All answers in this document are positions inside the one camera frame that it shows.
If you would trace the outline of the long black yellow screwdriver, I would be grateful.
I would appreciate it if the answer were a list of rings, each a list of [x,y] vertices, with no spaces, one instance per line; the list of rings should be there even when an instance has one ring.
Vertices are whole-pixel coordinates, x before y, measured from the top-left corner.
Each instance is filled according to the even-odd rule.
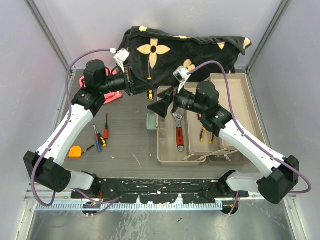
[[[151,65],[150,65],[150,60],[147,61],[148,62],[148,82],[151,83],[152,81],[152,77],[151,77]],[[149,101],[152,101],[154,99],[154,90],[153,87],[151,87],[151,89],[147,92],[147,98]]]

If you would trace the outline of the red handled adjustable wrench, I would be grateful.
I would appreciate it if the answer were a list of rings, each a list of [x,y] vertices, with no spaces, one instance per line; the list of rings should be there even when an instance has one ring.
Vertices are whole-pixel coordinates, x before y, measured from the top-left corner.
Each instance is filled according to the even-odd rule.
[[[183,116],[181,114],[179,114],[178,112],[173,112],[172,116],[175,119],[175,124],[176,124],[176,145],[177,145],[177,150],[179,152],[183,152],[184,149],[185,149],[183,129],[182,129],[182,118],[183,118]]]

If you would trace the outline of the yellow handled pliers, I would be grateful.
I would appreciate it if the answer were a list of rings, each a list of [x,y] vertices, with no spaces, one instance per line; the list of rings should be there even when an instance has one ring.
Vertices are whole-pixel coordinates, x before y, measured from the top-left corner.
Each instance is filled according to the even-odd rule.
[[[212,132],[206,130],[204,127],[200,131],[200,142],[204,143],[205,140],[208,140],[208,143],[211,145],[214,142],[214,135]]]

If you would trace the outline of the red handled screwdriver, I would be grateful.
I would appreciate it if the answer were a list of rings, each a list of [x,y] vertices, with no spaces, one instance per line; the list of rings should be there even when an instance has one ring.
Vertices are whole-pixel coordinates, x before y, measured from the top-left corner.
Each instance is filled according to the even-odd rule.
[[[109,139],[108,113],[106,113],[106,116],[105,116],[105,125],[104,125],[103,137],[104,137],[105,140]]]

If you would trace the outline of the blue handled screwdriver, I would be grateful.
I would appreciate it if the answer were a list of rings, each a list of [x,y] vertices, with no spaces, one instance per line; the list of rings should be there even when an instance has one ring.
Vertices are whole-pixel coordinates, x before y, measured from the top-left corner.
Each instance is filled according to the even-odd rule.
[[[99,153],[101,153],[101,152],[102,152],[102,144],[101,144],[101,142],[100,142],[100,138],[99,138],[99,136],[98,136],[98,130],[97,130],[95,124],[93,124],[93,129],[94,129],[94,133],[95,133],[96,148],[97,148],[97,151],[98,151]]]

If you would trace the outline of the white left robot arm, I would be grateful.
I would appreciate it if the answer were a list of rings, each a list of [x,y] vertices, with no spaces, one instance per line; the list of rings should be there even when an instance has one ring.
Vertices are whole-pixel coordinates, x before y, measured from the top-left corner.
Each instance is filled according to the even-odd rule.
[[[28,151],[23,161],[34,181],[56,193],[65,189],[81,189],[88,198],[100,193],[100,185],[93,175],[63,168],[64,160],[84,127],[97,115],[105,103],[105,94],[125,91],[129,96],[152,89],[150,81],[134,74],[132,67],[116,75],[107,74],[101,60],[91,60],[83,72],[84,87],[71,100],[71,108],[47,143],[36,152]]]

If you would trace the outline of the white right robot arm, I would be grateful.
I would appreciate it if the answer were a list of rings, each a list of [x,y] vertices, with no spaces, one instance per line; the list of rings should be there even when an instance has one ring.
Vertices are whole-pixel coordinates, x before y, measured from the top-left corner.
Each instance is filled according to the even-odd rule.
[[[159,101],[148,109],[165,118],[169,106],[199,115],[202,126],[214,136],[227,141],[243,154],[259,173],[241,173],[230,170],[218,181],[220,193],[231,197],[235,192],[261,194],[268,202],[279,204],[299,182],[299,160],[275,152],[248,132],[232,113],[219,103],[220,94],[213,83],[200,82],[195,93],[178,91],[172,86],[158,94]]]

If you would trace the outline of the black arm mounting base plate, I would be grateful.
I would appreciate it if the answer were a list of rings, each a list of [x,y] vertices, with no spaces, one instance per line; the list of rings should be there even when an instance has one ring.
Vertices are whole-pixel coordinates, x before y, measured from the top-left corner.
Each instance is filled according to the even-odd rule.
[[[220,189],[220,183],[212,179],[132,179],[101,178],[98,180],[96,195],[86,192],[91,198],[103,200],[119,198],[122,204],[174,203],[182,197],[184,204],[210,204],[219,198],[235,198],[236,192]]]

